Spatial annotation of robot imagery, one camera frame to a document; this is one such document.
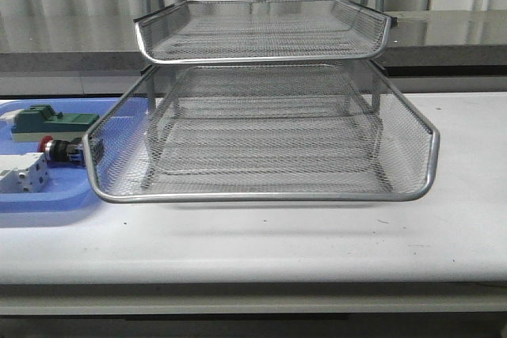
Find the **mesh tray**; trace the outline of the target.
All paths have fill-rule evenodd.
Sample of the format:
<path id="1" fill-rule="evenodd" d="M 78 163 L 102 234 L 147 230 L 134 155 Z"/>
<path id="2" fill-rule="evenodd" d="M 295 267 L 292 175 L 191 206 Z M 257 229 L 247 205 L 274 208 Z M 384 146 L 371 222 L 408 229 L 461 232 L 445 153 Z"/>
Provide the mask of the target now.
<path id="1" fill-rule="evenodd" d="M 174 193 L 361 192 L 383 125 L 351 96 L 183 96 L 160 105 L 152 180 Z"/>
<path id="2" fill-rule="evenodd" d="M 347 0 L 193 0 L 134 21 L 157 65 L 371 59 L 394 19 Z"/>
<path id="3" fill-rule="evenodd" d="M 411 201 L 439 144 L 369 60 L 151 66 L 83 139 L 111 203 Z"/>

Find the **red emergency push button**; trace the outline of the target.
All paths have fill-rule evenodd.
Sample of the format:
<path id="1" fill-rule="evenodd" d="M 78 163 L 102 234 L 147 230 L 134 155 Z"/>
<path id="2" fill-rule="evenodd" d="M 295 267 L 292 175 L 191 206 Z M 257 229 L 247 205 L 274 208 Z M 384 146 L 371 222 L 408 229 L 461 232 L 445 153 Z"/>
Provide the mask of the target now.
<path id="1" fill-rule="evenodd" d="M 38 151 L 52 162 L 86 165 L 84 145 L 80 137 L 67 141 L 45 135 L 38 144 Z"/>

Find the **blue plastic tray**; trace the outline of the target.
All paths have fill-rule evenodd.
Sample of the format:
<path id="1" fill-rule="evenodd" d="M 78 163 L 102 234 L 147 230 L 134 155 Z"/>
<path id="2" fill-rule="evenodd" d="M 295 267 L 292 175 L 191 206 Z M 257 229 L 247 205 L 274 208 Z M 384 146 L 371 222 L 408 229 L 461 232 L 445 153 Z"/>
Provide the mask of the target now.
<path id="1" fill-rule="evenodd" d="M 96 179 L 104 193 L 124 196 L 140 190 L 148 169 L 145 132 L 148 99 L 134 97 L 116 105 L 116 98 L 52 98 L 10 101 L 1 105 L 1 113 L 36 104 L 49 104 L 64 114 L 96 114 L 99 126 L 90 132 L 90 149 L 98 142 L 104 147 L 95 172 L 89 176 L 79 165 L 50 164 L 48 181 L 38 192 L 3 192 L 2 212 L 69 211 L 79 208 L 92 191 L 90 180 Z"/>

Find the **grey stone counter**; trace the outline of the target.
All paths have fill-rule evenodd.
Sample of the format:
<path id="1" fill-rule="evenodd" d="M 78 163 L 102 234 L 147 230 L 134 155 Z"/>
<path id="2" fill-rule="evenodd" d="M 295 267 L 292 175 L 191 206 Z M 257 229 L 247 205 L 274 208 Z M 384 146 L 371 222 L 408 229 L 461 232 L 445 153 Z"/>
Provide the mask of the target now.
<path id="1" fill-rule="evenodd" d="M 505 90 L 505 11 L 397 11 L 395 18 L 377 63 L 401 91 Z M 116 96 L 144 66 L 129 16 L 1 19 L 3 97 Z"/>

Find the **green terminal block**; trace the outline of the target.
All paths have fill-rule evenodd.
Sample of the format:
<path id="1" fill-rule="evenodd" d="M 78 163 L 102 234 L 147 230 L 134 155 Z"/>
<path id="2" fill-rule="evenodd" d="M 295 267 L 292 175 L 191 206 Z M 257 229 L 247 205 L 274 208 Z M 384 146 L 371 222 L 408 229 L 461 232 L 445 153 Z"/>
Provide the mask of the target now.
<path id="1" fill-rule="evenodd" d="M 98 119 L 95 113 L 57 112 L 49 104 L 35 104 L 1 115 L 14 142 L 39 142 L 44 136 L 71 141 L 81 138 Z"/>

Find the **white circuit breaker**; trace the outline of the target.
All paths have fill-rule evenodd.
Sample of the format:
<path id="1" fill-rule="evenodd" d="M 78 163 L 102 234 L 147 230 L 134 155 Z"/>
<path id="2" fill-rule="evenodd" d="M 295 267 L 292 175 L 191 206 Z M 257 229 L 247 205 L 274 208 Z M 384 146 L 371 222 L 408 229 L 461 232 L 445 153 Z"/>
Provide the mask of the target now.
<path id="1" fill-rule="evenodd" d="M 1 193 L 39 192 L 49 181 L 44 154 L 2 154 Z"/>

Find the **grey metal rack frame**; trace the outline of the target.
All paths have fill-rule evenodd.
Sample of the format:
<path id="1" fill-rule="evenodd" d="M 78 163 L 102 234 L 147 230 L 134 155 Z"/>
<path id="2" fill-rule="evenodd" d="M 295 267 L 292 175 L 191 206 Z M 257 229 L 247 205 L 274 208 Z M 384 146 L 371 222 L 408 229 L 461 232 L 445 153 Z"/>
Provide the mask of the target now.
<path id="1" fill-rule="evenodd" d="M 163 98 L 147 132 L 156 192 L 354 192 L 381 124 L 351 69 L 390 18 L 346 0 L 185 0 L 138 20 Z"/>

